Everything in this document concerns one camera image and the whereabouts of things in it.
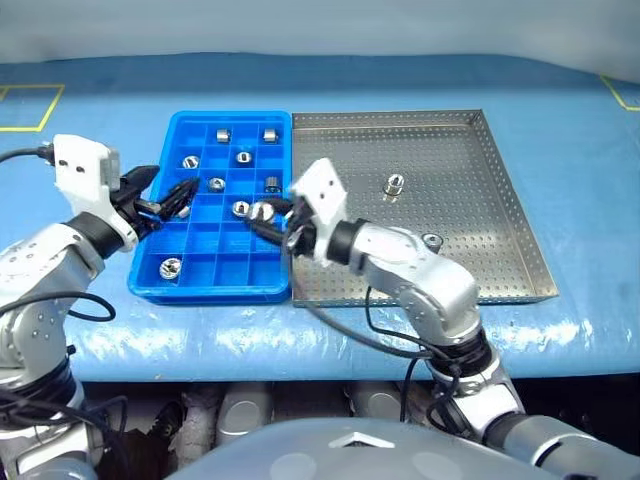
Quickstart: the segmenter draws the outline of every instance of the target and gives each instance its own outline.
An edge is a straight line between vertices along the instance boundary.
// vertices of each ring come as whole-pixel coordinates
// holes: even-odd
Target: blue plastic tray
[[[231,132],[218,143],[216,131]],[[277,143],[265,143],[265,128],[275,128]],[[236,162],[250,152],[251,163]],[[197,169],[182,167],[188,155],[200,158]],[[266,177],[276,176],[286,189],[291,183],[291,117],[286,112],[179,112],[169,124],[160,159],[160,173],[151,198],[159,199],[177,182],[200,177],[191,214],[151,234],[136,249],[129,289],[155,303],[268,303],[290,296],[289,278],[275,247],[256,235],[231,206],[274,196],[264,191]],[[224,192],[212,193],[208,180],[225,179]],[[177,257],[182,270],[176,280],[159,275],[163,260]]]

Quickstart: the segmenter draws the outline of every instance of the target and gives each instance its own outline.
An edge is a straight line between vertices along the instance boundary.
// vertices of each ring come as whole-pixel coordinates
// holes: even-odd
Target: yellow tape line
[[[4,97],[7,96],[7,93],[11,89],[23,89],[23,88],[55,88],[57,89],[56,96],[53,97],[53,100],[47,107],[46,112],[44,112],[44,116],[38,123],[38,125],[33,127],[0,127],[0,132],[41,132],[49,121],[49,117],[53,113],[53,110],[58,105],[60,101],[60,97],[62,96],[62,92],[64,92],[64,84],[62,83],[42,83],[37,85],[0,85],[0,102],[4,100]]]
[[[611,93],[613,95],[613,98],[615,98],[616,101],[618,102],[618,105],[620,105],[622,108],[624,108],[627,112],[640,112],[640,107],[635,107],[633,105],[627,105],[627,102],[624,101],[622,96],[614,88],[613,84],[609,81],[609,79],[607,77],[605,77],[604,75],[600,75],[600,80],[602,80],[604,82],[604,84],[609,88],[609,90],[611,91]]]

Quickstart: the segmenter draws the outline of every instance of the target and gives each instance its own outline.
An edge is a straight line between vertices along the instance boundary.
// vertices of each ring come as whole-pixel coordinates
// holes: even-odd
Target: white wall
[[[640,0],[0,0],[0,62],[493,53],[640,81]]]

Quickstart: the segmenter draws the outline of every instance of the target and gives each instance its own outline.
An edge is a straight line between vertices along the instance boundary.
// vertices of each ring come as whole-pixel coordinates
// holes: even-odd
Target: blue tablecloth
[[[199,54],[0,65],[0,84],[42,83],[66,84],[46,128],[0,133],[0,149],[75,133],[117,147],[123,171],[157,162],[179,110],[481,108],[560,290],[538,304],[482,307],[489,338],[516,377],[640,370],[640,113],[621,108],[597,76],[492,56]],[[640,95],[640,86],[621,88],[632,103]],[[4,123],[40,118],[42,98],[16,98],[0,102]],[[0,166],[0,245],[70,218],[53,181],[37,159]],[[356,345],[289,303],[147,303],[127,290],[130,262],[114,255],[90,288],[116,306],[117,320],[67,320],[82,380],[403,375],[405,360]],[[364,331],[361,309],[332,313]],[[398,309],[373,315],[402,322]]]

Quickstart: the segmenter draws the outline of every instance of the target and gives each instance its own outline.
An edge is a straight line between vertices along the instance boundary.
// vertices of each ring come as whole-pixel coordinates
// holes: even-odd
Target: perforated metal tray
[[[481,110],[294,114],[294,175],[322,157],[349,193],[350,219],[441,235],[440,253],[475,276],[482,303],[558,294]],[[391,203],[382,188],[393,173],[405,187]],[[346,267],[296,259],[294,271],[318,305],[363,304],[366,284]],[[372,303],[394,304],[378,292]]]

